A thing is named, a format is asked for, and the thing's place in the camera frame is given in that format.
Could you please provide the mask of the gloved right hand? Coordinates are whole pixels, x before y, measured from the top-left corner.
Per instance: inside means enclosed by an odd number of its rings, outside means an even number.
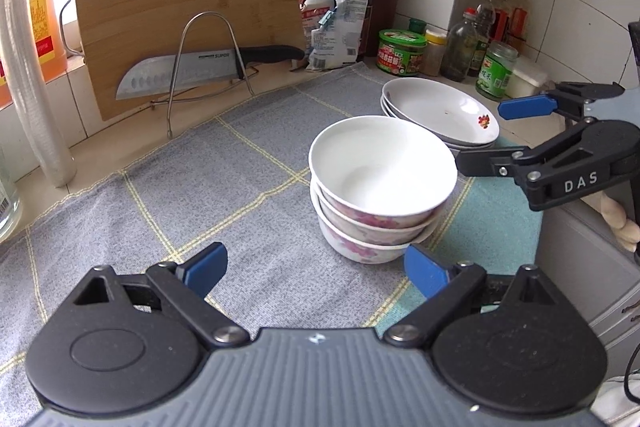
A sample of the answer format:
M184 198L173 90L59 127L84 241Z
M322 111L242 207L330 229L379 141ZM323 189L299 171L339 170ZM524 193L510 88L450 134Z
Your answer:
M640 228L636 222L627 217L624 207L602 192L600 196L600 213L620 246L626 251L634 253L640 242Z

